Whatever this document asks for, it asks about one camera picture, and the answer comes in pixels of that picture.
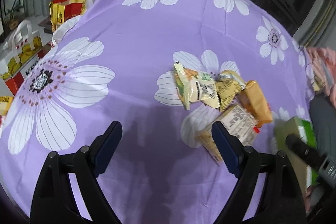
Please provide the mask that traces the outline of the dark grey sofa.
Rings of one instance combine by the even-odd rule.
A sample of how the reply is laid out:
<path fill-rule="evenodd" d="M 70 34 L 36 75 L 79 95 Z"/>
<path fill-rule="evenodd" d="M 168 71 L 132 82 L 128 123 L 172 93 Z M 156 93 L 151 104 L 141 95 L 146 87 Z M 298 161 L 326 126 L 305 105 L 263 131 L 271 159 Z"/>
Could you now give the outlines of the dark grey sofa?
<path fill-rule="evenodd" d="M 310 119 L 313 125 L 317 149 L 335 158 L 336 149 L 336 119 L 335 108 L 329 98 L 317 95 L 310 101 Z"/>

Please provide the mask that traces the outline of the pink clothes pile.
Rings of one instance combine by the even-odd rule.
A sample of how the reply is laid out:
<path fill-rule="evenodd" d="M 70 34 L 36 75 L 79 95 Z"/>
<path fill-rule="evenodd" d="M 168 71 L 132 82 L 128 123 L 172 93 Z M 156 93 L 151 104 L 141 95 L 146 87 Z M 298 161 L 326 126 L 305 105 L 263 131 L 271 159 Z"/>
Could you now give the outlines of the pink clothes pile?
<path fill-rule="evenodd" d="M 313 90 L 324 94 L 335 107 L 335 50 L 329 47 L 306 48 L 313 71 Z"/>

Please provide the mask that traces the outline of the orange snack packet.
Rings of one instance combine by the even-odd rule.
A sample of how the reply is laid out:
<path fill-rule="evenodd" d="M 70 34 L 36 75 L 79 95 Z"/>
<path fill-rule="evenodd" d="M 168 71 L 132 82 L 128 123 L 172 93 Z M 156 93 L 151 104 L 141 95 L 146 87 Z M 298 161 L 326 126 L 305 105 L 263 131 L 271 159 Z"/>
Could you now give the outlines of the orange snack packet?
<path fill-rule="evenodd" d="M 248 81 L 245 89 L 238 94 L 238 100 L 254 116 L 257 128 L 273 121 L 271 109 L 258 82 Z"/>

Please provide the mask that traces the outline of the yellow snack packet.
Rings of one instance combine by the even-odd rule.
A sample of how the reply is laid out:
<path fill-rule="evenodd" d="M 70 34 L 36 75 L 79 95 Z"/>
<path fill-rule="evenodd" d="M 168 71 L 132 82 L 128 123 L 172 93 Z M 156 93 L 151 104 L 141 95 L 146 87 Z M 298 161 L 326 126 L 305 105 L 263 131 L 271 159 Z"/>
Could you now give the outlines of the yellow snack packet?
<path fill-rule="evenodd" d="M 246 87 L 246 82 L 235 71 L 224 70 L 219 74 L 219 80 L 215 82 L 219 96 L 219 110 L 224 112 L 232 104 L 236 94 Z"/>

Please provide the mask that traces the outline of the purple floral cloth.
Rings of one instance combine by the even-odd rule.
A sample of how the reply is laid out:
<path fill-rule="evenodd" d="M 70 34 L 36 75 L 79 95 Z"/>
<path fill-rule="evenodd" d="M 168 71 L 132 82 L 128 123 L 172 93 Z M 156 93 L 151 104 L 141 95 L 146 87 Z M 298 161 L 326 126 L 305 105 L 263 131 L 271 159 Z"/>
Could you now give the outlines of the purple floral cloth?
<path fill-rule="evenodd" d="M 7 191 L 29 214 L 51 151 L 113 121 L 123 136 L 98 183 L 123 223 L 213 223 L 235 177 L 195 141 L 218 115 L 183 107 L 173 65 L 260 85 L 275 118 L 309 119 L 311 73 L 287 30 L 250 0 L 97 0 L 20 87 L 1 135 Z"/>

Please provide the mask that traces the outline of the beige red-edged snack packet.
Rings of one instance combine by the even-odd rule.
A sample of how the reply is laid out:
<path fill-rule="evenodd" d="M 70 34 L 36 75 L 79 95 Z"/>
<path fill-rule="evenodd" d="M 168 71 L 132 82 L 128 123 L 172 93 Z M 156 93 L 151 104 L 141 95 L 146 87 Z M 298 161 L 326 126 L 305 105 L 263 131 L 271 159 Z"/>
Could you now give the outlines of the beige red-edged snack packet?
<path fill-rule="evenodd" d="M 217 165 L 222 165 L 224 161 L 212 138 L 211 128 L 214 122 L 221 122 L 225 129 L 232 136 L 237 137 L 244 146 L 252 145 L 259 133 L 254 116 L 238 104 L 231 105 L 195 136 L 195 139 L 205 147 Z"/>

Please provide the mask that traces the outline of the green-orange snack packet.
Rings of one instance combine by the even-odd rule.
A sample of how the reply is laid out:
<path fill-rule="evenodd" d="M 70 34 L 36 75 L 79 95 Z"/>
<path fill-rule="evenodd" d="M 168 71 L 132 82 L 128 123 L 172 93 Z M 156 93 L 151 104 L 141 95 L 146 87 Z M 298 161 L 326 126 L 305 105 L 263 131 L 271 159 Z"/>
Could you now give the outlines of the green-orange snack packet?
<path fill-rule="evenodd" d="M 210 74 L 185 68 L 181 63 L 173 67 L 178 97 L 186 110 L 199 101 L 213 109 L 220 108 L 215 80 Z"/>

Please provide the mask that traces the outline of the green cardboard box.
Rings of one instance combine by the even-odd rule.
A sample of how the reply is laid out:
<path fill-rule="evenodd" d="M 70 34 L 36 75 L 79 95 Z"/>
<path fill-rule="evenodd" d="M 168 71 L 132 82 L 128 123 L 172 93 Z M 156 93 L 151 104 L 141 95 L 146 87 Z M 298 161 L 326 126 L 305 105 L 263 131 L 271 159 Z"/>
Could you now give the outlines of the green cardboard box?
<path fill-rule="evenodd" d="M 316 181 L 317 173 L 307 163 L 307 149 L 317 148 L 317 142 L 311 122 L 298 117 L 288 120 L 274 120 L 274 134 L 277 148 L 284 151 L 294 169 L 301 192 Z"/>

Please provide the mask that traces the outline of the red yellow paper bag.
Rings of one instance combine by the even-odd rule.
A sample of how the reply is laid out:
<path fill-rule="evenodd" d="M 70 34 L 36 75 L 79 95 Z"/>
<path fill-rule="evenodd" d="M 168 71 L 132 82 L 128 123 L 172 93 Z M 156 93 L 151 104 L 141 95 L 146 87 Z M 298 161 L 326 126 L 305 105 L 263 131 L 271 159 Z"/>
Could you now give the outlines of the red yellow paper bag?
<path fill-rule="evenodd" d="M 68 19 L 86 11 L 85 0 L 54 0 L 49 3 L 52 32 Z"/>

